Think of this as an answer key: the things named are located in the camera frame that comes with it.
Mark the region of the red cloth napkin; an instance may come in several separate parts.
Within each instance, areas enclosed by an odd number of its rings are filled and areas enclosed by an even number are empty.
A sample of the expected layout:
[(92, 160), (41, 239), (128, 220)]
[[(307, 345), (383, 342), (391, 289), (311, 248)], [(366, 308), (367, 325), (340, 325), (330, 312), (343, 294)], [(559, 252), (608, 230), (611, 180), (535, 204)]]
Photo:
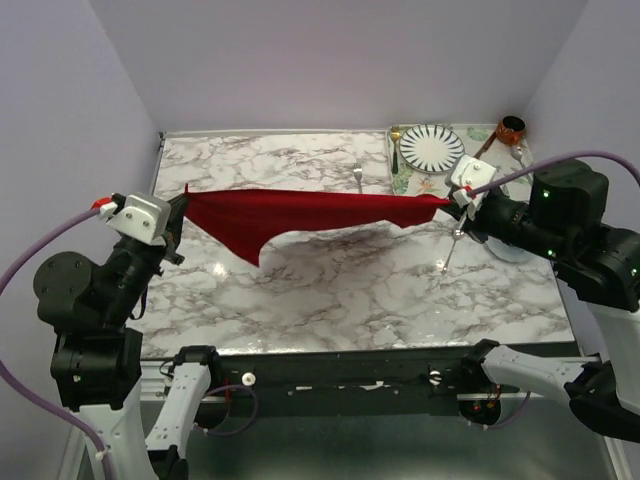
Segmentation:
[(237, 257), (258, 266), (262, 247), (289, 232), (318, 232), (380, 221), (407, 228), (430, 222), (448, 199), (288, 190), (184, 192), (186, 217)]

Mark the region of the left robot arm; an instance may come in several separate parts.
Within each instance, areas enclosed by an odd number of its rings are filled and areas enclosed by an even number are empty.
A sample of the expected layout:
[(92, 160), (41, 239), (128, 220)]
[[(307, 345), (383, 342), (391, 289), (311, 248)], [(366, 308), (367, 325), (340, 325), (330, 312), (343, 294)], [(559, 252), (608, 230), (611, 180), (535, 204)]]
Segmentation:
[(141, 332), (127, 327), (161, 264), (177, 252), (188, 198), (119, 194), (97, 210), (119, 241), (102, 265), (62, 252), (37, 270), (39, 319), (57, 336), (51, 361), (64, 414), (85, 428), (97, 479), (185, 479), (186, 445), (199, 404), (222, 380), (212, 346), (174, 357), (173, 380), (150, 432), (141, 420)]

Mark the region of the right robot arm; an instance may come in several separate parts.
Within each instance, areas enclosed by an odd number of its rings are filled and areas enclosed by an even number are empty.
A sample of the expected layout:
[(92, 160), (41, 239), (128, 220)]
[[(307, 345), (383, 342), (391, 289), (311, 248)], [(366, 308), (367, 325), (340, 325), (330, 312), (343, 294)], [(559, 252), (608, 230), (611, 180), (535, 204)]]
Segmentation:
[(446, 183), (457, 229), (550, 261), (594, 316), (608, 357), (539, 357), (484, 339), (431, 382), (439, 393), (506, 385), (567, 407), (605, 437), (639, 440), (639, 235), (603, 223), (609, 182), (579, 153), (503, 178), (465, 155)]

